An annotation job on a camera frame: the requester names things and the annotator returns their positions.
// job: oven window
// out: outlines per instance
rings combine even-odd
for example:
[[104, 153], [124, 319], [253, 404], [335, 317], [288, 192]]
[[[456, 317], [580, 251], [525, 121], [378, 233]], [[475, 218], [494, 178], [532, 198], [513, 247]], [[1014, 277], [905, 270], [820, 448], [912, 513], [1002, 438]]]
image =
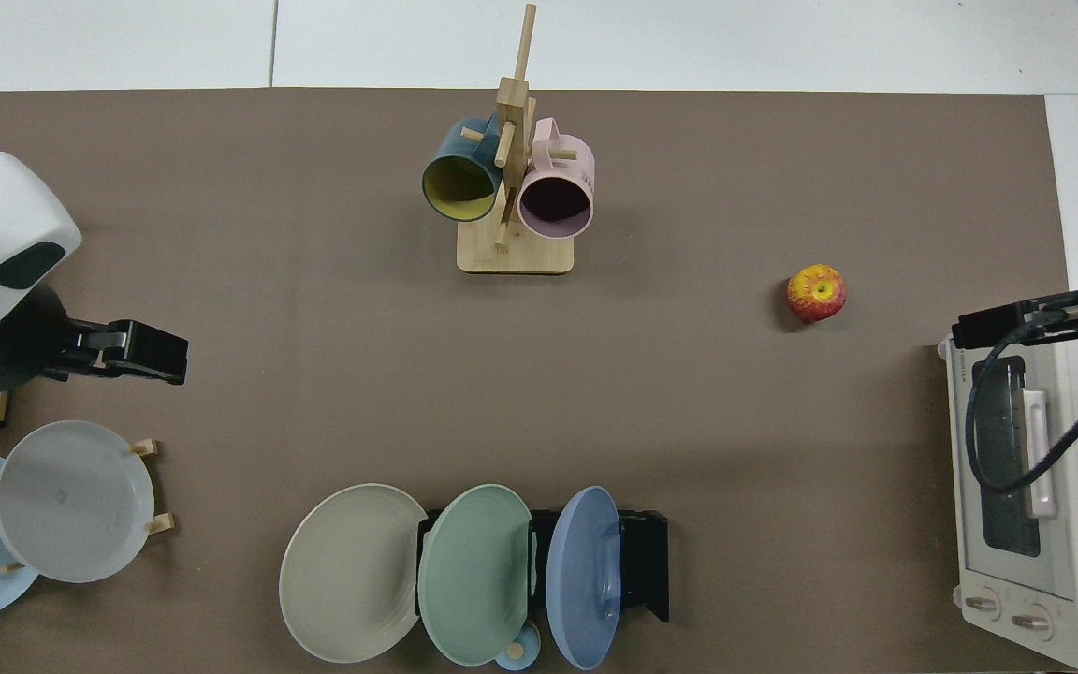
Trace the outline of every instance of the oven window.
[[[972, 366], [979, 376], [983, 362]], [[1021, 478], [1025, 456], [1022, 409], [1014, 404], [1014, 391], [1025, 387], [1025, 359], [998, 358], [985, 376], [976, 405], [976, 449], [980, 466], [997, 482]], [[1026, 515], [1025, 492], [991, 494], [980, 491], [984, 542], [997, 550], [1038, 556], [1039, 521]]]

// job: black cable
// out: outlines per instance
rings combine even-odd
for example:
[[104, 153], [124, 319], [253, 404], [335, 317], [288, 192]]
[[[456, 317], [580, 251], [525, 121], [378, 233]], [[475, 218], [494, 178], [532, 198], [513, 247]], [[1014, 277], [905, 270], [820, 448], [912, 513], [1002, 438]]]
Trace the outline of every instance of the black cable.
[[980, 482], [980, 487], [985, 492], [991, 492], [993, 494], [1009, 494], [1022, 487], [1029, 486], [1035, 479], [1042, 477], [1048, 470], [1051, 470], [1051, 466], [1055, 465], [1055, 462], [1060, 460], [1062, 456], [1065, 455], [1067, 449], [1070, 448], [1070, 443], [1074, 443], [1078, 439], [1078, 418], [1075, 423], [1070, 425], [1070, 428], [1064, 432], [1064, 436], [1052, 444], [1051, 451], [1047, 453], [1047, 456], [1042, 457], [1038, 464], [1034, 466], [1029, 471], [1022, 474], [1021, 478], [1014, 479], [1012, 482], [1007, 483], [1007, 485], [1001, 485], [999, 482], [994, 482], [989, 479], [987, 474], [984, 474], [983, 468], [980, 466], [980, 455], [976, 452], [976, 402], [979, 400], [980, 386], [983, 384], [984, 376], [989, 375], [989, 371], [992, 370], [992, 366], [996, 363], [996, 359], [1000, 357], [1001, 352], [1009, 348], [1009, 346], [1018, 344], [1018, 342], [1024, 342], [1029, 340], [1029, 338], [1035, 338], [1037, 334], [1046, 328], [1048, 325], [1061, 322], [1066, 319], [1066, 315], [1062, 311], [1048, 311], [1039, 312], [1032, 316], [1029, 321], [1019, 325], [1013, 330], [1010, 330], [1009, 334], [1005, 334], [1001, 341], [993, 346], [992, 352], [983, 360], [983, 367], [980, 370], [979, 376], [972, 376], [971, 380], [971, 391], [968, 394], [968, 410], [967, 416], [964, 417], [964, 443], [966, 443], [968, 450], [968, 465], [971, 468], [971, 474], [975, 474], [976, 482]]

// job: mug handle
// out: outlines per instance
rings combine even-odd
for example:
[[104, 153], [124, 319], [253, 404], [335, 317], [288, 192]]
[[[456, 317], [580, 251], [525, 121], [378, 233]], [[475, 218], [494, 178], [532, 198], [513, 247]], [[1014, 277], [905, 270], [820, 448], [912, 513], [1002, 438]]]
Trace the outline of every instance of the mug handle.
[[551, 170], [551, 141], [559, 139], [559, 127], [555, 118], [544, 118], [536, 121], [535, 140], [530, 141], [530, 159], [535, 160], [536, 170]]

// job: oven door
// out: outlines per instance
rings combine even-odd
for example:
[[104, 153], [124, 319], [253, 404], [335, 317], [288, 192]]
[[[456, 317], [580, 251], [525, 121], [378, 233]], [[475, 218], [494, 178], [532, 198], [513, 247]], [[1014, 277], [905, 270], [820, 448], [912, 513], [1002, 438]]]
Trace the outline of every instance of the oven door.
[[[1011, 346], [989, 372], [976, 410], [976, 449], [985, 473], [996, 481], [1021, 477], [1046, 455], [1065, 427], [1065, 402], [1055, 367], [1056, 344]], [[972, 572], [1075, 600], [1068, 555], [1068, 505], [1064, 465], [1055, 465], [1034, 486], [1013, 494], [980, 490], [967, 460], [963, 417], [972, 375], [989, 349], [951, 348], [950, 385], [958, 438], [958, 515], [963, 563]]]

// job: teal mug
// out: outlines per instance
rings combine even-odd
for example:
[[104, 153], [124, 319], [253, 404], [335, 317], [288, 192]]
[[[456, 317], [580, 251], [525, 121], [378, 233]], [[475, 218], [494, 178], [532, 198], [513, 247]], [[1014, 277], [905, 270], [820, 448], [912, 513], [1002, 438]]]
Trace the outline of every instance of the teal mug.
[[501, 183], [501, 169], [493, 165], [498, 139], [496, 114], [457, 121], [423, 171], [427, 204], [455, 221], [486, 217]]

